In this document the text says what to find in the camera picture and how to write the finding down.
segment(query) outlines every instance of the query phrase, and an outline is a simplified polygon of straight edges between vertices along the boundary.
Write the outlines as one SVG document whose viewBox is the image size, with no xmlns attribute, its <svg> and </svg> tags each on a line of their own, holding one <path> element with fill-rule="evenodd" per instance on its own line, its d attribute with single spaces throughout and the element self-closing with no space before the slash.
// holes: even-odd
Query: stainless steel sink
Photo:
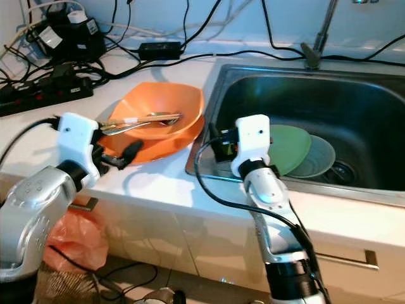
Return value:
<svg viewBox="0 0 405 304">
<path fill-rule="evenodd" d="M 194 155 L 208 140 L 210 122 L 229 129 L 237 118 L 258 113 L 320 136 L 336 150 L 325 174 L 283 177 L 290 190 L 405 206 L 405 77 L 224 65 L 187 172 L 194 173 Z M 216 163 L 209 149 L 201 172 L 240 181 L 229 162 Z"/>
</svg>

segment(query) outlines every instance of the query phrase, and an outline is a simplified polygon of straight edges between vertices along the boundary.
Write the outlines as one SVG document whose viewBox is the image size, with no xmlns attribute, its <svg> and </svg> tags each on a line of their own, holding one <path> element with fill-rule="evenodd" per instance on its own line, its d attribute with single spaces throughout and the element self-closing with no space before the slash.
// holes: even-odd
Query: orange plastic bag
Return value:
<svg viewBox="0 0 405 304">
<path fill-rule="evenodd" d="M 44 261 L 57 271 L 83 274 L 48 246 L 53 245 L 81 266 L 96 270 L 106 263 L 108 243 L 102 227 L 88 212 L 68 210 L 53 227 L 46 243 Z"/>
</svg>

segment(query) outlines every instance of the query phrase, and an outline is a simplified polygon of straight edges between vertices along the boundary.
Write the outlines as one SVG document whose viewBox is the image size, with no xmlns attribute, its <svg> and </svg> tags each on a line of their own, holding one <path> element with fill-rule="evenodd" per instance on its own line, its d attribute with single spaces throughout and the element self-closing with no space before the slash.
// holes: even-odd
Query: floor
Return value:
<svg viewBox="0 0 405 304">
<path fill-rule="evenodd" d="M 106 265 L 99 271 L 101 275 L 118 267 L 129 265 L 134 261 L 109 256 Z M 121 270 L 111 275 L 111 279 L 121 288 L 140 284 L 152 278 L 154 269 L 150 265 L 137 265 L 130 269 Z M 187 296 L 187 304 L 248 304 L 253 300 L 270 304 L 269 294 L 253 289 L 242 288 L 222 282 L 204 279 L 195 275 L 185 274 L 174 270 L 158 268 L 158 275 L 149 284 L 135 288 L 127 293 L 127 303 L 141 299 L 151 291 L 168 286 L 173 290 L 181 289 Z M 333 304 L 404 304 L 399 301 L 387 301 L 356 294 L 345 293 L 340 289 L 329 288 Z M 118 303 L 102 301 L 102 304 Z"/>
</svg>

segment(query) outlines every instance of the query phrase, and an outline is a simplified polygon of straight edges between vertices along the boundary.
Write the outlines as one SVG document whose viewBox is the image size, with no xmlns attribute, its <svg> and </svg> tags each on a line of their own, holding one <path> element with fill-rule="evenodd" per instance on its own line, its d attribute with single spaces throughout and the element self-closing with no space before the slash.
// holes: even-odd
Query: metal spoon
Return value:
<svg viewBox="0 0 405 304">
<path fill-rule="evenodd" d="M 170 113 L 168 113 L 168 112 L 151 112 L 147 116 L 158 116 L 158 115 L 167 115 L 167 114 L 170 114 Z M 174 118 L 174 119 L 171 119 L 171 120 L 163 120 L 163 121 L 161 121 L 159 123 L 163 124 L 163 125 L 173 125 L 173 124 L 175 124 L 177 122 L 178 119 L 179 118 Z M 107 136 L 117 135 L 119 133 L 126 132 L 126 131 L 129 131 L 129 130 L 135 129 L 137 127 L 142 127 L 143 125 L 149 125 L 149 124 L 152 124 L 152 123 L 154 123 L 154 122 L 144 122 L 144 123 L 138 123 L 138 124 L 135 124 L 135 125 L 129 125 L 128 127 L 104 130 L 103 134 L 107 135 Z"/>
</svg>

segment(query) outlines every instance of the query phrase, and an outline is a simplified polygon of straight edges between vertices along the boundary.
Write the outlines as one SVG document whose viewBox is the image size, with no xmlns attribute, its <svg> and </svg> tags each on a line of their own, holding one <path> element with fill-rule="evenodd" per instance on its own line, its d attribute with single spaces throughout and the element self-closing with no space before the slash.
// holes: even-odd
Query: white countertop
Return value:
<svg viewBox="0 0 405 304">
<path fill-rule="evenodd" d="M 123 56 L 111 55 L 103 61 L 111 72 L 119 72 L 133 65 Z M 224 63 L 292 68 L 303 65 L 302 61 L 283 62 L 263 58 L 206 58 L 172 67 L 143 70 L 97 88 L 91 98 L 0 118 L 0 151 L 24 126 L 53 114 L 61 115 L 70 111 L 93 119 L 108 118 L 116 102 L 145 81 L 169 81 L 199 87 L 208 102 Z M 361 63 L 324 62 L 322 68 L 405 75 L 403 68 Z M 47 165 L 57 165 L 56 137 L 57 132 L 45 126 L 37 127 L 23 136 L 1 169 L 3 177 L 26 177 Z M 221 206 L 211 200 L 197 179 L 185 173 L 190 148 L 191 145 L 163 160 L 129 166 L 124 171 L 112 168 L 96 186 L 82 193 L 117 204 L 138 204 L 222 220 L 251 220 L 249 213 Z M 240 184 L 220 180 L 206 180 L 206 183 L 222 198 L 244 201 Z M 345 242 L 368 250 L 405 249 L 405 237 L 401 233 L 405 230 L 405 208 L 293 191 L 290 198 L 301 220 L 317 240 Z"/>
</svg>

